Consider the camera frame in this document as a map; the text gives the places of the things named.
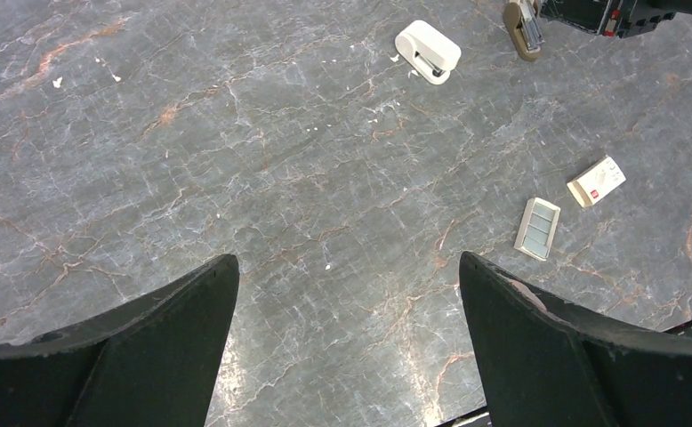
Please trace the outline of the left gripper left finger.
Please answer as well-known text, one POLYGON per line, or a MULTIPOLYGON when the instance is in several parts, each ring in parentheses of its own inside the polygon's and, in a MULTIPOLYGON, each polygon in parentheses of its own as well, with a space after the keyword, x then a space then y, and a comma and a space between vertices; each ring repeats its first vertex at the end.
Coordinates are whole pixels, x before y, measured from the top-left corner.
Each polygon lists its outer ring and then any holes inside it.
POLYGON ((22 344, 0 344, 0 426, 201 426, 239 289, 223 254, 22 344))

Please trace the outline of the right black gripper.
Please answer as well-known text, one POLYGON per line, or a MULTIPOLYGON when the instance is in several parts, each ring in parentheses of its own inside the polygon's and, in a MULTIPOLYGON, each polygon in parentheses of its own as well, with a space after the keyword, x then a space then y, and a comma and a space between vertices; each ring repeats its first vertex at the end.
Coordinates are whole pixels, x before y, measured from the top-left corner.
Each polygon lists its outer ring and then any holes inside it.
POLYGON ((656 9, 649 1, 548 0, 540 2, 539 15, 593 36, 627 38, 654 31, 676 13, 656 9))

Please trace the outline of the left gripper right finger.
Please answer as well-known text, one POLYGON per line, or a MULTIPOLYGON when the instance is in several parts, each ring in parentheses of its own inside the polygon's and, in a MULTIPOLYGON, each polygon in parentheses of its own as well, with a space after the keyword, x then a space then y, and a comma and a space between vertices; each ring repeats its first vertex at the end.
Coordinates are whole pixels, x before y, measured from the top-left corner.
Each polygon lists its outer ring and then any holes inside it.
POLYGON ((464 315, 495 426, 692 426, 692 335, 586 309, 465 252, 464 315))

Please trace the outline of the brown white stapler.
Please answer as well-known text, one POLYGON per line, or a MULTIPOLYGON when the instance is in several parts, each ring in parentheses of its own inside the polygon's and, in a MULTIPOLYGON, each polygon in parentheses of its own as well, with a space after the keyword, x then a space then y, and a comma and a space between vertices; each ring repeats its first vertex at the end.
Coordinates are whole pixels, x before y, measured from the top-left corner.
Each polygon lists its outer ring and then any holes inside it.
POLYGON ((519 57, 534 62, 542 55, 544 43, 538 18, 540 2, 511 0, 503 9, 503 23, 519 57))

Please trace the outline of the grey staple tray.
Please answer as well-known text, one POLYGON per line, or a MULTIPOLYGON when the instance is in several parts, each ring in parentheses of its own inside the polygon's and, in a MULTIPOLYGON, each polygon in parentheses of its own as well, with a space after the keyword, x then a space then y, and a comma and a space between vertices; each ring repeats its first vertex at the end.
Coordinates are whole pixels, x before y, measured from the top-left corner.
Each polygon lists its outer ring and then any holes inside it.
POLYGON ((539 197, 527 201, 513 248, 538 261, 549 256, 561 209, 539 197))

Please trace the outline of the white staple box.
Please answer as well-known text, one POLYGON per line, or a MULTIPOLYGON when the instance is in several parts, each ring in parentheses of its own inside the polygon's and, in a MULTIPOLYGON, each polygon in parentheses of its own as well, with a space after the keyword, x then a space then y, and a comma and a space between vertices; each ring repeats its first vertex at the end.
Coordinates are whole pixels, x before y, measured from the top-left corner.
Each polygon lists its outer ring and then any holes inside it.
POLYGON ((604 156, 600 161, 567 183, 567 188, 582 208, 594 206, 626 181, 615 160, 604 156))

